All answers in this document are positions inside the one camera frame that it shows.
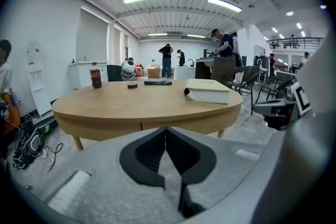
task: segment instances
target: small black round object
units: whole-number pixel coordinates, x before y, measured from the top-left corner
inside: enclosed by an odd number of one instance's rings
[[[128,83],[127,84],[127,88],[129,89],[135,89],[138,87],[138,84],[137,83]]]

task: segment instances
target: black hair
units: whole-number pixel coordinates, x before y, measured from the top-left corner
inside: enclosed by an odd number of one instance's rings
[[[211,36],[214,37],[215,36],[215,33],[218,32],[219,30],[217,28],[213,29],[211,31]]]
[[[0,41],[0,49],[6,52],[6,54],[5,54],[5,61],[7,61],[8,56],[10,54],[10,51],[12,50],[12,46],[9,43],[9,41],[6,40],[6,39],[1,40]]]

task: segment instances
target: book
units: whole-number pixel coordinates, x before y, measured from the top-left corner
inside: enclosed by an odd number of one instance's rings
[[[207,103],[229,103],[230,89],[212,79],[189,79],[184,89],[188,100]]]

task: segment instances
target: railing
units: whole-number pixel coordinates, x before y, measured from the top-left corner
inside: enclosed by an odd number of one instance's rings
[[[324,38],[319,37],[295,37],[269,40],[267,43],[271,49],[315,49],[317,50]]]

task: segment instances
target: roller blind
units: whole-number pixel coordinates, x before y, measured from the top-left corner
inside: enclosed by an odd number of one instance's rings
[[[107,61],[108,23],[81,9],[76,37],[76,61]]]

